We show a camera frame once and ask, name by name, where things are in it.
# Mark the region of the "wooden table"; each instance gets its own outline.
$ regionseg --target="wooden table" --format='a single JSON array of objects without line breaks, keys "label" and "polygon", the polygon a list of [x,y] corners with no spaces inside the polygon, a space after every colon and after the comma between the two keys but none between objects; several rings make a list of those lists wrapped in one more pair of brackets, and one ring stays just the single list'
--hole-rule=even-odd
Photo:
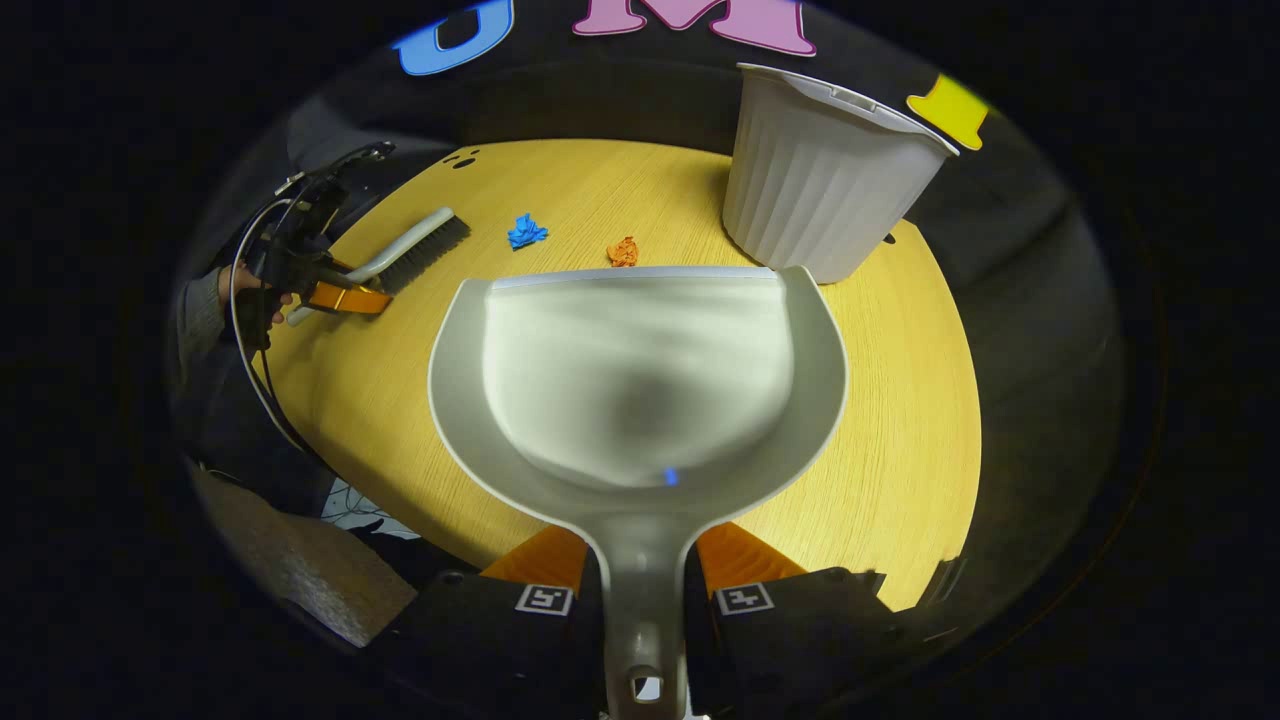
[{"label": "wooden table", "polygon": [[[474,160],[460,167],[465,160]],[[730,158],[663,145],[538,140],[463,147],[397,190],[333,247],[358,265],[439,206],[472,234],[375,318],[317,314],[273,331],[289,419],[342,477],[430,542],[480,566],[544,524],[492,497],[449,457],[426,398],[436,331],[458,283],[608,266],[634,236],[641,265],[750,265],[721,227]],[[513,252],[532,213],[549,237]],[[978,493],[978,389],[964,328],[919,231],[901,222],[849,279],[823,287],[849,350],[841,427],[817,464],[739,519],[808,570],[887,574],[881,598],[919,601],[959,555]]]}]

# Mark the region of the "white dustpan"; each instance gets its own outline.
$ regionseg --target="white dustpan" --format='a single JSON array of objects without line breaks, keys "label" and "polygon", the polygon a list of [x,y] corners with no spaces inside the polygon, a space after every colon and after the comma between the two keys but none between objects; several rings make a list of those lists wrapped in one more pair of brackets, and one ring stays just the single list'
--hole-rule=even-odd
[{"label": "white dustpan", "polygon": [[609,715],[677,720],[690,546],[818,457],[847,382],[804,268],[613,268],[463,282],[428,393],[475,482],[595,550]]}]

